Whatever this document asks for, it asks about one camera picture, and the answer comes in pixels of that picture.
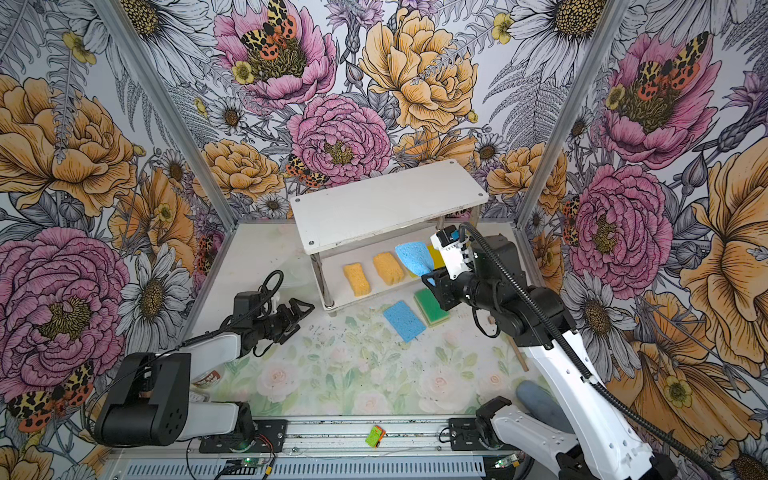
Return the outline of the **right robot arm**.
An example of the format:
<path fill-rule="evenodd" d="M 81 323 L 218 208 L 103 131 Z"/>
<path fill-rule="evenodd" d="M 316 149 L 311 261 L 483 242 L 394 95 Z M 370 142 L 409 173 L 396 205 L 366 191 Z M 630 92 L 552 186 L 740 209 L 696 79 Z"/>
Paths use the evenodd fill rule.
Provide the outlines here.
<path fill-rule="evenodd" d="M 475 415 L 484 447 L 514 447 L 561 479 L 676 477 L 673 460 L 653 451 L 635 430 L 640 421 L 629 420 L 605 388 L 561 297 L 528 284 L 512 242 L 463 223 L 437 231 L 431 244 L 444 265 L 421 280 L 439 306 L 487 312 L 544 376 L 572 429 L 551 427 L 497 396 Z"/>

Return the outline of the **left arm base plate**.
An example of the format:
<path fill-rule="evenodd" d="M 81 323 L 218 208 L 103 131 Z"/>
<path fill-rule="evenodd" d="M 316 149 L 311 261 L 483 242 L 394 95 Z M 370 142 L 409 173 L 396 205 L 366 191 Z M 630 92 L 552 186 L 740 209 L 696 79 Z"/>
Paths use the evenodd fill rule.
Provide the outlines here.
<path fill-rule="evenodd" d="M 253 454 L 281 453 L 286 440 L 288 421 L 254 420 L 250 430 L 233 431 L 222 435 L 204 437 L 199 452 L 203 454 Z"/>

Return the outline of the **yellow sponge front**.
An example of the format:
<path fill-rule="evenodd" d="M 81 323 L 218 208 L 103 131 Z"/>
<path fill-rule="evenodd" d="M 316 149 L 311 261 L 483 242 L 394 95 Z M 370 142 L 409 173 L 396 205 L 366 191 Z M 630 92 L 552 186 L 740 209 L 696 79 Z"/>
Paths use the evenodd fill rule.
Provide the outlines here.
<path fill-rule="evenodd" d="M 434 248 L 432 245 L 428 245 L 427 250 L 433 263 L 433 269 L 437 270 L 440 268 L 444 268 L 445 262 L 440 251 Z"/>

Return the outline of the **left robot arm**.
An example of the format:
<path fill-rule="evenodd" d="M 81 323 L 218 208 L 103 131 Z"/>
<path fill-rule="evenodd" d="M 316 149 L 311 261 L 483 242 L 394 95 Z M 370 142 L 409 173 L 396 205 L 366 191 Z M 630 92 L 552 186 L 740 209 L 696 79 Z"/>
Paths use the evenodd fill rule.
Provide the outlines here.
<path fill-rule="evenodd" d="M 161 354 L 128 355 L 106 389 L 97 418 L 87 430 L 100 445 L 116 448 L 168 446 L 199 437 L 234 434 L 244 445 L 256 437 L 243 402 L 194 400 L 192 384 L 216 367 L 255 351 L 259 342 L 282 345 L 314 311 L 291 298 L 276 304 L 270 293 L 241 292 L 219 329 L 193 337 Z"/>

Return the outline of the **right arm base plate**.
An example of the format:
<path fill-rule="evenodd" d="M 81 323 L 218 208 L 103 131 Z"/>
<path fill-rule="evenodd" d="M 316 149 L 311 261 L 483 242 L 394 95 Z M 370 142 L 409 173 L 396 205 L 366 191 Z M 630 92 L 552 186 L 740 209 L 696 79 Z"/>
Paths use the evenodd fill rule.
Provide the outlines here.
<path fill-rule="evenodd" d="M 449 418 L 448 434 L 452 451 L 492 451 L 498 448 L 490 424 L 477 417 Z"/>

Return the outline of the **blue sponge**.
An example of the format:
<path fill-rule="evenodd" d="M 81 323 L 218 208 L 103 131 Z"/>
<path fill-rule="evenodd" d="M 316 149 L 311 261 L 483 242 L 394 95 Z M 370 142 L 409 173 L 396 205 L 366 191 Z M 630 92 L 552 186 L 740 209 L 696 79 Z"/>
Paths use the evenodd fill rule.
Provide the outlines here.
<path fill-rule="evenodd" d="M 413 275 L 421 278 L 435 270 L 435 264 L 428 247 L 423 242 L 408 242 L 397 245 L 395 254 L 401 264 Z"/>
<path fill-rule="evenodd" d="M 383 315 L 405 343 L 416 339 L 426 330 L 424 323 L 404 301 L 387 308 Z"/>

